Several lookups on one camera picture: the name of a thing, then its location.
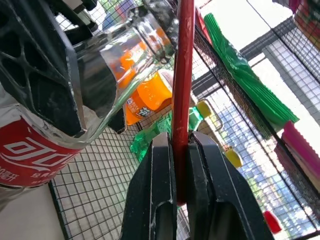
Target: red stick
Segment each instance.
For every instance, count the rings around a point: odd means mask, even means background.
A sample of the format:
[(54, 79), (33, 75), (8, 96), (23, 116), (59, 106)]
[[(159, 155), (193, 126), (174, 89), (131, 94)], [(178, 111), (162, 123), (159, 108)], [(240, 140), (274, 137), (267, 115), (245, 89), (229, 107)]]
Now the red stick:
[(181, 206), (186, 202), (186, 152), (195, 36), (194, 0), (179, 0), (178, 17), (180, 24), (173, 80), (172, 148), (177, 203)]

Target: green plastic bag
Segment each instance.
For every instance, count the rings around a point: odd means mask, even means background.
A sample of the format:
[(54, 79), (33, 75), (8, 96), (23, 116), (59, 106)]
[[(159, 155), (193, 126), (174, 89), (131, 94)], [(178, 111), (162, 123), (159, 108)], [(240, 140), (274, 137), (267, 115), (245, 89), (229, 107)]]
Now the green plastic bag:
[[(296, 123), (299, 118), (260, 81), (249, 66), (248, 61), (242, 57), (222, 34), (212, 13), (204, 17), (204, 22), (212, 40), (213, 48), (222, 59), (226, 69), (261, 110), (274, 130), (278, 132), (283, 129), (288, 121)], [(261, 134), (264, 138), (270, 136), (270, 133), (266, 136), (266, 132)]]

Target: white wall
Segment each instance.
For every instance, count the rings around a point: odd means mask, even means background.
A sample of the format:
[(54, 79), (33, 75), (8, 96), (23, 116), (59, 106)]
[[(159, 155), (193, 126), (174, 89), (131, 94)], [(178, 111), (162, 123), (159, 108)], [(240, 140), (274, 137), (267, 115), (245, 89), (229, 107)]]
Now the white wall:
[(47, 185), (22, 195), (0, 212), (0, 239), (64, 239)]

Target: yellow bottle cap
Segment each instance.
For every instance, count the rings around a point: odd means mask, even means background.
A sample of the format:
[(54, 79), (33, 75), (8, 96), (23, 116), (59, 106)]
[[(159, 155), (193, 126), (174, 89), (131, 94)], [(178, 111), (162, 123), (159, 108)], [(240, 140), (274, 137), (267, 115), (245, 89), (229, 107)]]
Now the yellow bottle cap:
[(199, 101), (196, 105), (196, 108), (204, 119), (210, 117), (213, 114), (211, 107), (205, 100)]
[(232, 147), (225, 152), (225, 156), (236, 169), (242, 167), (243, 163), (241, 157)]

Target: wire mesh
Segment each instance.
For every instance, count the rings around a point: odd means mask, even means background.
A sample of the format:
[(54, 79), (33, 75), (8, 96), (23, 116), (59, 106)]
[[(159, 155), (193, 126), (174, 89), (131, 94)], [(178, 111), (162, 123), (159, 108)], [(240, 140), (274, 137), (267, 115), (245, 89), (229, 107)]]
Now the wire mesh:
[[(100, 0), (100, 5), (90, 13), (102, 30), (122, 20), (126, 10), (140, 3)], [(72, 28), (68, 22), (59, 21), (63, 28)], [(253, 69), (269, 60), (280, 74), (277, 86), (290, 89), (299, 106), (319, 124), (319, 50), (290, 21), (273, 26), (269, 33), (241, 52)], [(173, 62), (166, 68), (173, 69)], [(315, 216), (316, 209), (320, 209), (319, 195), (199, 30), (195, 33), (192, 79), (191, 106), (206, 99), (215, 112), (200, 124), (198, 131), (211, 136), (220, 146), (232, 146), (241, 155), (244, 164), (239, 171), (248, 181), (261, 210), (272, 211), (284, 228), (275, 238), (308, 239), (319, 234), (319, 219)], [(148, 128), (170, 110), (168, 106), (152, 112), (138, 126), (129, 127), (121, 135), (106, 129), (52, 181), (66, 239), (119, 238), (126, 191), (138, 166), (129, 146), (140, 128)], [(290, 163), (290, 172), (284, 167), (283, 159)], [(177, 239), (186, 239), (190, 230), (185, 206), (178, 210), (177, 220)]]

